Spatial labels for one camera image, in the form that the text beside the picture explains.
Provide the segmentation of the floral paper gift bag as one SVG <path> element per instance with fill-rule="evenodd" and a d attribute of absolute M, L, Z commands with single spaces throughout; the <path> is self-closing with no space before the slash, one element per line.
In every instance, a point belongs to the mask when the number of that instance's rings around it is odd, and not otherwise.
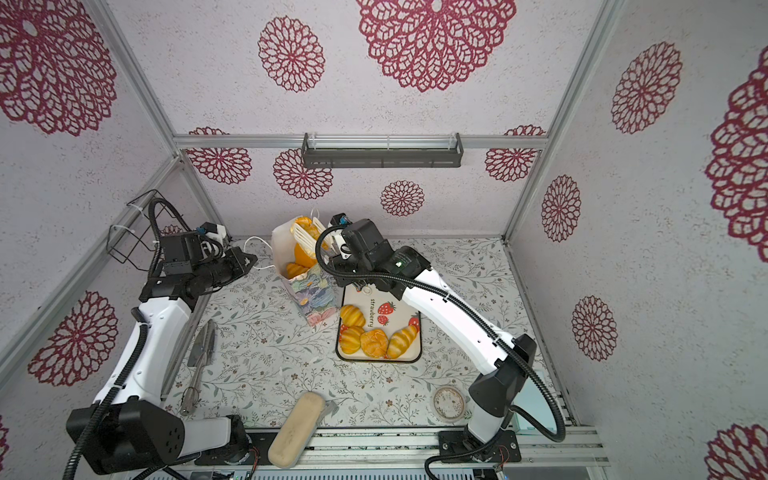
<path fill-rule="evenodd" d="M 306 216 L 319 218 L 319 212 L 313 209 Z M 324 271 L 320 268 L 316 254 L 317 264 L 306 273 L 293 279 L 285 277 L 286 265 L 289 262 L 295 262 L 294 246 L 296 241 L 290 232 L 290 226 L 297 217 L 274 228 L 268 241 L 258 236 L 249 237 L 245 240 L 242 249 L 245 250 L 247 245 L 254 240 L 268 246 L 270 266 L 260 267 L 260 270 L 270 268 L 276 271 L 300 313 L 305 317 L 307 323 L 314 327 L 330 320 L 338 313 L 337 300 L 334 288 Z"/>

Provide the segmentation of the white metal serving tongs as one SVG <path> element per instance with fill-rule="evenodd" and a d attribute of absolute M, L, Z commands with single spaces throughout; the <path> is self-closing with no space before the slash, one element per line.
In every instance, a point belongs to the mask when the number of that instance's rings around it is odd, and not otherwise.
<path fill-rule="evenodd" d="M 295 226 L 294 228 L 292 228 L 293 224 L 294 224 L 294 221 L 290 226 L 290 232 L 293 235 L 296 243 L 300 243 L 302 248 L 306 251 L 307 254 L 316 258 L 314 251 L 315 251 L 315 246 L 318 239 L 317 240 L 313 239 L 298 226 Z M 328 224 L 322 223 L 322 225 L 325 227 L 325 230 L 328 227 L 331 227 L 330 223 Z M 338 231 L 336 231 L 328 234 L 325 237 L 325 239 L 322 242 L 322 251 L 325 255 L 329 255 L 329 256 L 341 255 L 344 259 L 347 259 L 350 257 L 350 253 L 344 250 L 343 246 L 344 246 L 343 238 L 341 234 Z"/>

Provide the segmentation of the long twisted orange bread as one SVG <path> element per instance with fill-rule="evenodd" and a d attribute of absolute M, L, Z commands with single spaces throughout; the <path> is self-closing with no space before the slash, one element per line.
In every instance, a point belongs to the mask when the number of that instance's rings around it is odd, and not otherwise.
<path fill-rule="evenodd" d="M 296 243 L 294 246 L 294 256 L 295 263 L 304 268 L 311 269 L 317 264 L 316 258 L 307 254 L 300 243 Z"/>

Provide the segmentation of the flaky pastry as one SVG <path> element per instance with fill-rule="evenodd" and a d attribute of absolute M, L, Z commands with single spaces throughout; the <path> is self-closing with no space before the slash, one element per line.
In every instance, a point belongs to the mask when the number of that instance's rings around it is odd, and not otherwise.
<path fill-rule="evenodd" d="M 292 228 L 295 226 L 300 227 L 315 240 L 317 240 L 320 234 L 325 230 L 325 227 L 317 218 L 309 216 L 301 216 L 295 219 Z"/>

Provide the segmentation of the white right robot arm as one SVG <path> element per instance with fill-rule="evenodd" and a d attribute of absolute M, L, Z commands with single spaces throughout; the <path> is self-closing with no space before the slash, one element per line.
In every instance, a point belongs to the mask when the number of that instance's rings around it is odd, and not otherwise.
<path fill-rule="evenodd" d="M 531 380 L 549 401 L 552 396 L 533 369 L 536 343 L 528 335 L 514 337 L 469 306 L 415 249 L 393 250 L 384 241 L 371 253 L 352 253 L 336 265 L 356 282 L 375 285 L 416 308 L 435 323 L 468 356 L 479 371 L 470 385 L 474 413 L 468 435 L 479 444 L 491 441 L 509 413 L 517 413 L 516 395 Z"/>

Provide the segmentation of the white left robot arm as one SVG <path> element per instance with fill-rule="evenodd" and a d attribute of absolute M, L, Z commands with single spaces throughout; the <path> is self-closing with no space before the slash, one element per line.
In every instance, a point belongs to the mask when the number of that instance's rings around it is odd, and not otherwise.
<path fill-rule="evenodd" d="M 164 409 L 162 391 L 199 298 L 245 277 L 257 260 L 230 247 L 219 258 L 169 275 L 169 256 L 156 256 L 112 375 L 90 406 L 67 419 L 75 446 L 63 478 L 74 478 L 82 460 L 98 475 L 151 474 L 204 456 L 229 464 L 246 460 L 250 440 L 239 416 L 185 420 Z"/>

